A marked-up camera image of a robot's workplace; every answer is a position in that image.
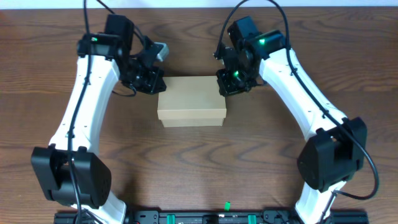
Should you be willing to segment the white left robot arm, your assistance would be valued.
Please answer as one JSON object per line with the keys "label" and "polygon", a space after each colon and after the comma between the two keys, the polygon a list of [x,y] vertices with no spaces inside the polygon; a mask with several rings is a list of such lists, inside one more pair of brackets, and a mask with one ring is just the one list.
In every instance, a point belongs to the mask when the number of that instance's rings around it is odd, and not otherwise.
{"label": "white left robot arm", "polygon": [[62,121],[47,147],[35,147],[30,161],[44,197],[68,207],[62,223],[133,223],[134,215],[111,191],[111,171],[99,158],[100,131],[114,86],[154,95],[166,90],[155,66],[166,44],[145,37],[131,53],[134,23],[110,14],[104,31],[87,32],[78,43],[75,84]]}

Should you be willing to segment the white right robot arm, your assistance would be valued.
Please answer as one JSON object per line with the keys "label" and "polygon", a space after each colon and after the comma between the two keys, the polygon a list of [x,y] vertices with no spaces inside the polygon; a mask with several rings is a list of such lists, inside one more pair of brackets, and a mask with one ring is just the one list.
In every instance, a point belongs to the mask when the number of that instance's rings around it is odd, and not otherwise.
{"label": "white right robot arm", "polygon": [[233,22],[228,35],[232,46],[221,45],[215,55],[224,64],[216,74],[220,94],[248,92],[261,78],[285,103],[306,142],[297,159],[304,186],[294,211],[288,215],[271,211],[264,220],[367,223],[365,212],[330,209],[337,191],[363,167],[365,123],[360,118],[347,118],[323,95],[279,30],[260,32],[246,16]]}

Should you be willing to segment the brown cardboard box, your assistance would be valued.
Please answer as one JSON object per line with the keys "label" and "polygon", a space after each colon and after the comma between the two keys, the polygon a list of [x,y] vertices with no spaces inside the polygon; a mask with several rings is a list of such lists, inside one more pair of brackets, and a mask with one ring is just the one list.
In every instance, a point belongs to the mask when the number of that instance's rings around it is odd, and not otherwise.
{"label": "brown cardboard box", "polygon": [[165,77],[164,82],[157,114],[165,128],[223,125],[226,101],[215,76]]}

